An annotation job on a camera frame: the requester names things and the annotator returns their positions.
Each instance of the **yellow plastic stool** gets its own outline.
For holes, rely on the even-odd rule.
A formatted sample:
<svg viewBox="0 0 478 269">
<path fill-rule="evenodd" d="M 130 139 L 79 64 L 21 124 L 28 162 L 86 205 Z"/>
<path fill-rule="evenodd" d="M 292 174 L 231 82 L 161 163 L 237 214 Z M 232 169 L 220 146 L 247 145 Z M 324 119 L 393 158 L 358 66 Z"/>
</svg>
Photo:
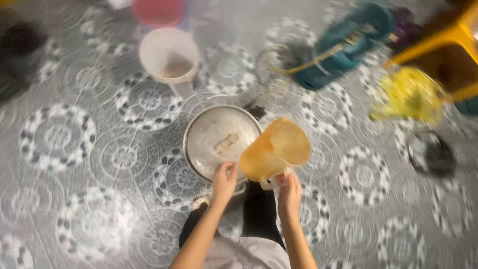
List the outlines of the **yellow plastic stool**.
<svg viewBox="0 0 478 269">
<path fill-rule="evenodd" d="M 384 67 L 411 65 L 441 82 L 453 102 L 478 95 L 478 0 L 468 0 L 446 21 L 444 30 L 399 53 Z"/>
</svg>

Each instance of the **black pants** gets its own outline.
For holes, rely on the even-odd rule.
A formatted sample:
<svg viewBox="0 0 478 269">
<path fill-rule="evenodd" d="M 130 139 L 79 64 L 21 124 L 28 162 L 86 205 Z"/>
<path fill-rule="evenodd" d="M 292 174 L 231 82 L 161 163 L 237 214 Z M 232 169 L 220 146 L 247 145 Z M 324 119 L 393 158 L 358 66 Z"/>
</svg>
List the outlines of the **black pants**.
<svg viewBox="0 0 478 269">
<path fill-rule="evenodd" d="M 187 238 L 199 222 L 207 204 L 192 211 L 179 235 L 179 247 L 182 248 Z M 263 191 L 257 182 L 248 181 L 246 200 L 244 201 L 244 227 L 241 237 L 261 237 L 277 242 L 285 250 L 284 242 L 277 230 L 275 220 L 277 211 L 273 191 Z"/>
</svg>

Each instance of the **pink bucket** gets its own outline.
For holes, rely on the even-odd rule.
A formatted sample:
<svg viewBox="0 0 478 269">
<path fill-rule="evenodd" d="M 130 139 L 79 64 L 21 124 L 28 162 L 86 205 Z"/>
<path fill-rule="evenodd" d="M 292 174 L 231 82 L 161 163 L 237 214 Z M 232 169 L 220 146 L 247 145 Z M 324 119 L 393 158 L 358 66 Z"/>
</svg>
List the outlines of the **pink bucket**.
<svg viewBox="0 0 478 269">
<path fill-rule="evenodd" d="M 134 15 L 153 28 L 174 27 L 184 14 L 183 0 L 135 0 Z"/>
</svg>

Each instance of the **floor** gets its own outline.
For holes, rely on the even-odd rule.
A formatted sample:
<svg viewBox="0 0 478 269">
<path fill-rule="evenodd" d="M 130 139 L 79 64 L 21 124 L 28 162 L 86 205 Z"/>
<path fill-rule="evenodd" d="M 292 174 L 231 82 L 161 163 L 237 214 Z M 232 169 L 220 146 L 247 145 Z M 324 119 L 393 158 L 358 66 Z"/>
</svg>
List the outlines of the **floor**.
<svg viewBox="0 0 478 269">
<path fill-rule="evenodd" d="M 455 139 L 462 165 L 438 181 L 416 173 L 404 147 L 420 124 L 368 118 L 383 98 L 387 48 L 315 93 L 258 57 L 270 44 L 312 46 L 356 4 L 190 2 L 181 27 L 194 33 L 204 59 L 196 93 L 178 101 L 144 73 L 129 10 L 94 0 L 18 0 L 15 10 L 48 41 L 29 73 L 33 83 L 0 107 L 0 268 L 168 267 L 191 200 L 210 190 L 184 159 L 189 121 L 211 105 L 242 107 L 264 93 L 256 100 L 267 112 L 262 127 L 285 115 L 313 146 L 297 173 L 301 223 L 320 268 L 478 268 L 478 121 L 445 107 L 437 130 Z M 408 7 L 419 22 L 443 6 L 384 4 Z M 15 85 L 0 81 L 2 91 Z M 237 240 L 241 222 L 238 206 L 219 231 Z"/>
</svg>

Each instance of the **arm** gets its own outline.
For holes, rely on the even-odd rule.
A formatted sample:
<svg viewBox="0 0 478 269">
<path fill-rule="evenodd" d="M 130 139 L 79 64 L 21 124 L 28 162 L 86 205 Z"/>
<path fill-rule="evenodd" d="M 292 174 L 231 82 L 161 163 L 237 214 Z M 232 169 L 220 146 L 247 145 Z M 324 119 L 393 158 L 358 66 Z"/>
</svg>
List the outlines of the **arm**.
<svg viewBox="0 0 478 269">
<path fill-rule="evenodd" d="M 299 221 L 302 188 L 295 175 L 279 175 L 279 217 L 292 269 L 317 269 Z"/>
<path fill-rule="evenodd" d="M 226 172 L 231 170 L 229 178 Z M 238 166 L 225 162 L 214 174 L 211 205 L 186 240 L 183 248 L 171 263 L 170 269 L 201 269 L 222 213 L 234 194 Z"/>
</svg>

